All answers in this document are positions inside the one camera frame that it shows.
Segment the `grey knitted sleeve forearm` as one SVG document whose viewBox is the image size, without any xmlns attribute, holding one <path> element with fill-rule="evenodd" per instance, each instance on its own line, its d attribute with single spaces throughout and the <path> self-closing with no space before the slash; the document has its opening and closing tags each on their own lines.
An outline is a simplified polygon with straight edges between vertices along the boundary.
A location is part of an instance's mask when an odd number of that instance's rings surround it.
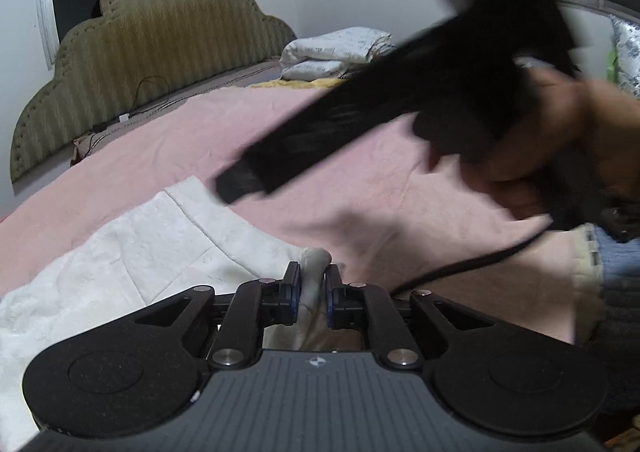
<svg viewBox="0 0 640 452">
<path fill-rule="evenodd" d="M 604 365 L 608 394 L 590 426 L 601 442 L 639 444 L 639 242 L 615 242 L 587 224 L 576 231 L 575 342 Z"/>
</svg>

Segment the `person's right hand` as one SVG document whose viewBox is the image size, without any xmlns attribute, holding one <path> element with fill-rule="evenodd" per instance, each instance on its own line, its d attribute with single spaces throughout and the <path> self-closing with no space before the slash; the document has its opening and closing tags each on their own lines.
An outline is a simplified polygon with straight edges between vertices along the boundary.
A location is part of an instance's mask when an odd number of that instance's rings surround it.
<svg viewBox="0 0 640 452">
<path fill-rule="evenodd" d="M 532 67 L 539 105 L 477 165 L 459 164 L 461 181 L 517 220 L 547 211 L 528 175 L 570 143 L 586 146 L 606 190 L 639 198 L 639 100 L 613 83 L 575 80 L 549 67 Z"/>
</svg>

